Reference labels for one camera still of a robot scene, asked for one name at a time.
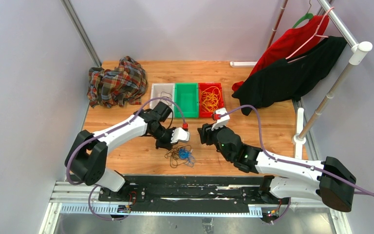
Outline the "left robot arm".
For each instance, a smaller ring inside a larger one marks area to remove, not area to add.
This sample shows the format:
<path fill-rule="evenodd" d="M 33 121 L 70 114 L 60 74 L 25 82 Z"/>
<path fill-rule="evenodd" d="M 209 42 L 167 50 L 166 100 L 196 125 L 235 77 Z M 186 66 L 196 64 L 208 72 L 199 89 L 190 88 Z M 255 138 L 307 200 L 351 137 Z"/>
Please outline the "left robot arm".
<path fill-rule="evenodd" d="M 152 136 L 156 148 L 167 150 L 180 141 L 189 141 L 186 122 L 182 128 L 166 128 L 161 124 L 170 113 L 171 108 L 159 102 L 153 109 L 141 107 L 126 120 L 107 129 L 94 133 L 81 131 L 65 159 L 67 181 L 72 185 L 108 188 L 117 201 L 125 201 L 130 195 L 125 185 L 127 180 L 119 172 L 107 168 L 108 154 L 136 137 Z"/>

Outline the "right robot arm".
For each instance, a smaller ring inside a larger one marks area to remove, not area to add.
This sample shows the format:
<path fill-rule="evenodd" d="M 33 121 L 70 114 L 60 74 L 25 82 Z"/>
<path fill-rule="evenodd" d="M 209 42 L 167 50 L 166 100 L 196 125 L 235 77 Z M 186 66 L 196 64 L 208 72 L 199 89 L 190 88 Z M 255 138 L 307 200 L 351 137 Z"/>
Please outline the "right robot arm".
<path fill-rule="evenodd" d="M 272 154 L 242 142 L 228 127 L 213 130 L 210 124 L 197 129 L 201 144 L 216 151 L 245 173 L 266 174 L 259 197 L 265 203 L 277 198 L 307 198 L 322 201 L 337 211 L 350 212 L 356 177 L 335 157 L 324 161 L 302 160 Z"/>

